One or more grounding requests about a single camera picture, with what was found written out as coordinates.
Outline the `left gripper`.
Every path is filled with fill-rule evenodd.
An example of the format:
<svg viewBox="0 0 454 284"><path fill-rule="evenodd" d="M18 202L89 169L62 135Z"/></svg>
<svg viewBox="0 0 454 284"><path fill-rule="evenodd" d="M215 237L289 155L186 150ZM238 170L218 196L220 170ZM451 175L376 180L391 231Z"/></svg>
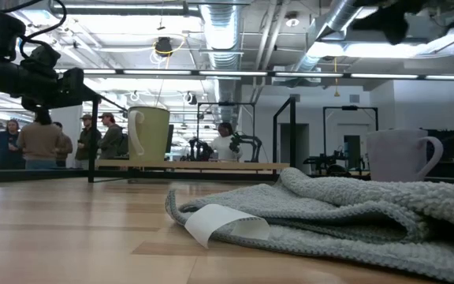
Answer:
<svg viewBox="0 0 454 284"><path fill-rule="evenodd" d="M67 69L58 79L56 72L29 73L22 78L23 95L21 106L25 110L54 109L83 104L80 98L84 86L84 71ZM68 97L59 98L60 91Z"/></svg>

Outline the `yellow-green mug white handle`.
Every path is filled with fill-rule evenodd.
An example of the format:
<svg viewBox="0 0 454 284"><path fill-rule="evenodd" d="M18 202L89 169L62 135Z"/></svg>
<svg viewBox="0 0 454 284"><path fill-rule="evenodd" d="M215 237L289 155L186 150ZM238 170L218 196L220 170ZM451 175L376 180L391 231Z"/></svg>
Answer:
<svg viewBox="0 0 454 284"><path fill-rule="evenodd" d="M128 156L131 162L162 162L169 135L168 110L134 106L128 110Z"/></svg>

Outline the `lavender mug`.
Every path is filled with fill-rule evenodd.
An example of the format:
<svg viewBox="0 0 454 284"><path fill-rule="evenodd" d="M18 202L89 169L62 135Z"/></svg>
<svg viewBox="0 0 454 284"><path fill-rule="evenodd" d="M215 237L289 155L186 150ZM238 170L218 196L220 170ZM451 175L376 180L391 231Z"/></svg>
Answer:
<svg viewBox="0 0 454 284"><path fill-rule="evenodd" d="M443 151L441 141L422 129L390 129L367 135L372 181L423 181Z"/></svg>

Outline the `wooden shelf board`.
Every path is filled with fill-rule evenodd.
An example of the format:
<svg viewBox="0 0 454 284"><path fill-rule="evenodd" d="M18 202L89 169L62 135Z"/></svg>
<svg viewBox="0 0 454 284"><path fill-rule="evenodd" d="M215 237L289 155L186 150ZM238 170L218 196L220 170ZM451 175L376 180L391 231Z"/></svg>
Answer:
<svg viewBox="0 0 454 284"><path fill-rule="evenodd" d="M290 167L288 163L238 163L238 162L187 162L187 161L131 161L117 159L98 159L96 166L118 166L135 168L164 168L186 170L282 170Z"/></svg>

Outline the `person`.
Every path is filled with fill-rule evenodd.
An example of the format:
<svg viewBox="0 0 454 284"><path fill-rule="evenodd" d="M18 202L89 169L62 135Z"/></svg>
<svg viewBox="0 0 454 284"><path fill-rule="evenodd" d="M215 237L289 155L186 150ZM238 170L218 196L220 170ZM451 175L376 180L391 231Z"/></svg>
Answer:
<svg viewBox="0 0 454 284"><path fill-rule="evenodd" d="M59 144L56 147L56 165L57 167L66 167L68 155L73 152L73 143L69 136L62 130L62 123L55 121L54 124L61 130Z"/></svg>
<svg viewBox="0 0 454 284"><path fill-rule="evenodd" d="M61 142L61 129L51 119L49 110L39 108L35 119L24 126L17 139L26 170L50 170L57 166L56 149Z"/></svg>
<svg viewBox="0 0 454 284"><path fill-rule="evenodd" d="M0 132L0 170L21 170L25 167L23 152L17 146L19 123L7 121L6 129Z"/></svg>
<svg viewBox="0 0 454 284"><path fill-rule="evenodd" d="M85 114L80 119L83 122L83 128L80 133L80 138L77 141L77 150L75 154L76 167L81 167L83 170L89 169L89 151L92 133L95 134L95 144L101 139L101 133L97 129L92 128L92 115Z"/></svg>
<svg viewBox="0 0 454 284"><path fill-rule="evenodd" d="M233 145L233 127L229 122L222 122L218 125L218 134L212 143L211 148L218 153L218 160L221 162L238 162L243 155L239 145Z"/></svg>
<svg viewBox="0 0 454 284"><path fill-rule="evenodd" d="M99 116L103 125L107 127L105 135L98 141L101 150L100 159L112 159L117 156L118 148L122 142L123 132L112 113L106 112Z"/></svg>

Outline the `black monitor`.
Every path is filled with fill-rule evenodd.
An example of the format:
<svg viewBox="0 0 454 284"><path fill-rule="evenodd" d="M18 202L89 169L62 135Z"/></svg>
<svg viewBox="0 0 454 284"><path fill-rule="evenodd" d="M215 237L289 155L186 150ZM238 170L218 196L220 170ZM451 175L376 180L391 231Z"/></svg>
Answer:
<svg viewBox="0 0 454 284"><path fill-rule="evenodd" d="M173 131L174 131L174 125L170 124L168 127L168 133L167 133L167 139L166 139L166 151L165 151L166 154L171 152L171 147L173 144Z"/></svg>

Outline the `ceiling light strip row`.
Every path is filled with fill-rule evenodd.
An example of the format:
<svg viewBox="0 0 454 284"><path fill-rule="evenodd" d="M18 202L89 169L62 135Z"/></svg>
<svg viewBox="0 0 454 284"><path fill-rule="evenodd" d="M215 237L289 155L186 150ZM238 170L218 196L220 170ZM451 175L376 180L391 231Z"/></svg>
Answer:
<svg viewBox="0 0 454 284"><path fill-rule="evenodd" d="M90 76L147 76L147 77L275 77L275 78L334 78L375 80L439 80L454 81L454 75L426 75L399 73L300 73L274 71L228 71L185 69L85 69Z"/></svg>

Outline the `grey knitted towel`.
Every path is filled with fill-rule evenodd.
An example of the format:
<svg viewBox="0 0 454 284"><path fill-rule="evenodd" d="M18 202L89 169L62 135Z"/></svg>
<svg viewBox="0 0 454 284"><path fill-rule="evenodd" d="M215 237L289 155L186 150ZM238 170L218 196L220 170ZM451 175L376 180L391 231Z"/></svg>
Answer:
<svg viewBox="0 0 454 284"><path fill-rule="evenodd" d="M260 184L178 204L178 224L221 223L207 238L299 256L324 256L454 284L454 184L308 177L295 168Z"/></svg>

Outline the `black metal shelf frame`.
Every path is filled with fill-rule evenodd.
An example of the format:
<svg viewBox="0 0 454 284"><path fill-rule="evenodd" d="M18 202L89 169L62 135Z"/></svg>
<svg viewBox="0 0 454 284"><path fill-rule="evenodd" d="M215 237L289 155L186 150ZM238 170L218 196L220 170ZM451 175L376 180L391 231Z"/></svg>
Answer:
<svg viewBox="0 0 454 284"><path fill-rule="evenodd" d="M97 122L97 119L96 118L92 118L92 128L93 129L97 129L97 126L96 126L96 122ZM94 138L95 138L95 134L92 133L91 134L92 137L91 137L91 141L90 141L90 151L89 151L89 169L87 170L87 175L88 175L88 180L90 181L90 183L92 183L94 181L94 176L95 174L100 174L102 171L104 170L96 170L95 168L97 167L95 165L95 161L97 160L97 150L98 150L98 143L95 144L95 141L94 141ZM160 157L158 156L158 158L156 160L145 160L145 161L148 161L148 162L159 162L159 161L165 161L163 157ZM164 168L135 168L135 167L127 167L129 169L131 168L134 168L136 170L138 169L151 169L151 170L175 170L175 169L164 169ZM228 171L243 171L243 173L245 174L247 171L253 171L253 172L259 172L259 171L269 171L270 174L272 176L275 176L276 175L276 172L278 170L228 170Z"/></svg>

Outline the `black table edge rail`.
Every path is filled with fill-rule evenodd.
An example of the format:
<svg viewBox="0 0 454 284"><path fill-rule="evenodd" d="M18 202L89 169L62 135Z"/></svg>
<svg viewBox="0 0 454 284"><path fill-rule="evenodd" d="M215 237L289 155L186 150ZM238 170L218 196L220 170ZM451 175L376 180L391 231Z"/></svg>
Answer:
<svg viewBox="0 0 454 284"><path fill-rule="evenodd" d="M38 181L61 178L89 178L88 170L0 170L0 182ZM108 179L165 179L200 181L276 181L278 174L227 174L227 173L186 173L95 170L93 178Z"/></svg>

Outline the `large silver ceiling duct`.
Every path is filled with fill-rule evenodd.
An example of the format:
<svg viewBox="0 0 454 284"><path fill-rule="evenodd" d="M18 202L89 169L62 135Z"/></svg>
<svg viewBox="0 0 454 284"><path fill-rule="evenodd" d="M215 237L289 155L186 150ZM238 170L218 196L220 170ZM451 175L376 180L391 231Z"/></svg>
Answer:
<svg viewBox="0 0 454 284"><path fill-rule="evenodd" d="M212 70L234 71L240 69L241 55L235 51L240 48L241 8L235 5L201 5L204 36ZM240 98L240 81L216 79L214 94L219 103L234 103Z"/></svg>

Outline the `slanted silver ceiling duct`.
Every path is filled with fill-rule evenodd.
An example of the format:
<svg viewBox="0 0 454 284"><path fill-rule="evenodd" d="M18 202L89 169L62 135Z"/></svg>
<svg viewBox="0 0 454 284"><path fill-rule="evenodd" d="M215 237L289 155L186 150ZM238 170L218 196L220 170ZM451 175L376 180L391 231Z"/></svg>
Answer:
<svg viewBox="0 0 454 284"><path fill-rule="evenodd" d="M357 18L362 6L355 6L356 0L333 0L330 10L316 17L306 35L306 49L302 57L292 66L293 72L310 72L324 57L334 56L339 47L320 42L323 37L338 32L345 37L348 26Z"/></svg>

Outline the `background black metal frame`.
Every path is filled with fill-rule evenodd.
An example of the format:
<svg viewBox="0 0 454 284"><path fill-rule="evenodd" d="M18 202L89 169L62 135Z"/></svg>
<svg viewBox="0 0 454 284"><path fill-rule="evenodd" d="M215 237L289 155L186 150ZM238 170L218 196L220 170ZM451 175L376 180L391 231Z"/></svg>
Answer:
<svg viewBox="0 0 454 284"><path fill-rule="evenodd" d="M367 135L378 130L378 108L324 106L322 153L347 170L363 170L367 162Z"/></svg>

